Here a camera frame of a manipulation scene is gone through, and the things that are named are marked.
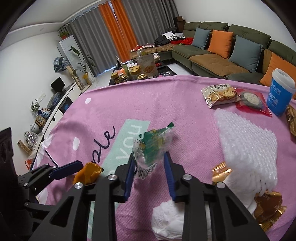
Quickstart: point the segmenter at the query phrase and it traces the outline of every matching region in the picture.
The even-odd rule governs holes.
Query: floor
[[[180,63],[168,64],[168,67],[174,71],[177,75],[191,75],[191,70],[186,68]],[[106,70],[96,77],[96,80],[93,82],[92,86],[88,90],[93,90],[109,85],[111,74],[113,69]]]

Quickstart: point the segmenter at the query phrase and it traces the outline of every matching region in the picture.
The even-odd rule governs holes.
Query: sofa backrest
[[[200,28],[206,29],[206,30],[219,30],[219,31],[225,31],[227,28],[228,23],[219,23],[219,22],[203,22],[200,25]]]
[[[288,46],[274,40],[271,42],[268,50],[296,66],[296,52]]]
[[[270,36],[265,33],[252,28],[247,28],[234,24],[230,25],[228,32],[233,32],[234,37],[238,35],[255,43],[262,44],[264,49],[267,49],[270,41]]]
[[[184,24],[183,35],[185,38],[194,38],[196,28],[199,28],[201,22],[192,22]]]

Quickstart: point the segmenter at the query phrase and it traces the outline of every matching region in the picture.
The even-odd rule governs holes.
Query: black monitor
[[[50,85],[53,90],[57,92],[62,93],[62,89],[65,87],[65,83],[62,81],[60,77],[58,77],[51,85]]]

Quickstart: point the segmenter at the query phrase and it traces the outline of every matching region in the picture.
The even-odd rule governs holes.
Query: metal bolt
[[[183,175],[183,179],[184,180],[191,180],[192,179],[192,176],[190,174],[184,174]]]
[[[75,184],[74,184],[74,187],[75,187],[76,189],[80,189],[80,188],[83,187],[83,183],[75,183]]]
[[[117,179],[117,176],[116,176],[115,174],[111,174],[111,175],[108,176],[108,179],[109,179],[110,181],[114,181],[114,180]]]
[[[223,182],[218,182],[217,183],[217,188],[224,188],[225,184]]]

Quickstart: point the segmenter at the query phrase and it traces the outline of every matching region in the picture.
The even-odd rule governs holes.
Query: wall socket
[[[37,99],[37,102],[40,103],[44,98],[45,98],[46,94],[42,93],[42,95]]]

